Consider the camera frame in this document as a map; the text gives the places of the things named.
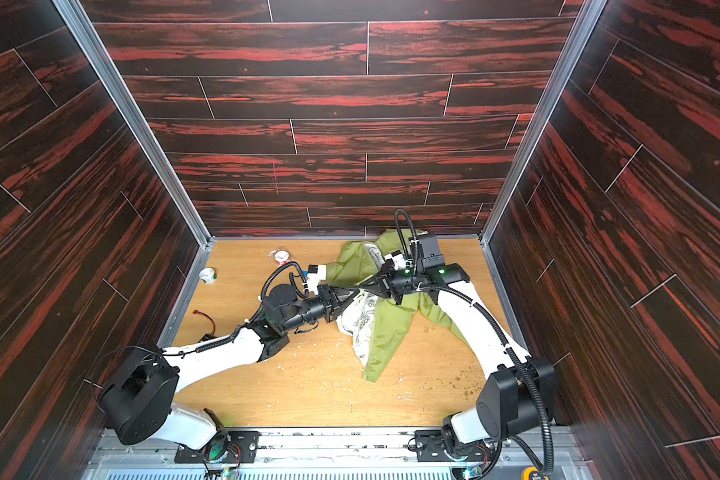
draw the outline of side wall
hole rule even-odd
[[[600,476],[720,478],[720,2],[608,3],[490,245]]]
[[[211,234],[476,234],[580,0],[83,0]]]
[[[197,243],[50,0],[0,2],[0,478],[76,478],[90,381],[155,341]]]

